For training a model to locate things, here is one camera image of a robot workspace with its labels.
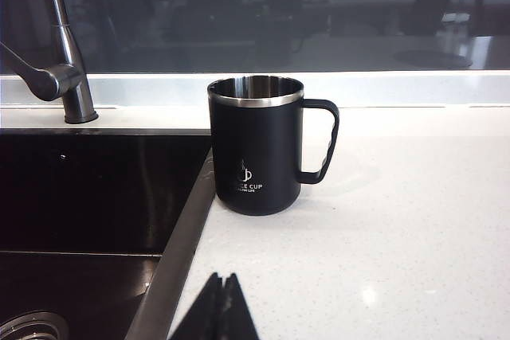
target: black mug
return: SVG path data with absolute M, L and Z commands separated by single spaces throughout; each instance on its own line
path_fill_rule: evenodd
M 207 92 L 216 192 L 227 207 L 247 215 L 277 213 L 296 200 L 302 183 L 322 181 L 339 128 L 331 101 L 306 100 L 301 82 L 278 76 L 219 80 Z M 335 117 L 328 153 L 315 173 L 301 171 L 304 107 Z

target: drain strainer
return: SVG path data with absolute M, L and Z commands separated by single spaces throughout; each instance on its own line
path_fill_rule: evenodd
M 52 312 L 32 312 L 0 325 L 0 340 L 68 340 L 65 320 Z

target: faucet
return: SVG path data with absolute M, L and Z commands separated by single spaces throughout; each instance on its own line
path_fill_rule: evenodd
M 64 0 L 46 0 L 50 6 L 50 22 L 54 58 L 58 64 L 34 68 L 0 41 L 0 53 L 7 66 L 14 70 L 39 99 L 62 98 L 66 123 L 87 123 L 97 119 L 87 73 L 80 50 L 69 28 Z

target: backsplash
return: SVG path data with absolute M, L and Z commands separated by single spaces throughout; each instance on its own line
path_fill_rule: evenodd
M 65 1 L 89 73 L 510 65 L 510 0 Z M 51 63 L 43 0 L 2 0 L 2 26 L 28 61 Z

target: sink basin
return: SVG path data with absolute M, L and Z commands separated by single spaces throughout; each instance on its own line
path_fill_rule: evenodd
M 207 131 L 0 130 L 0 338 L 36 311 L 124 338 L 209 150 Z

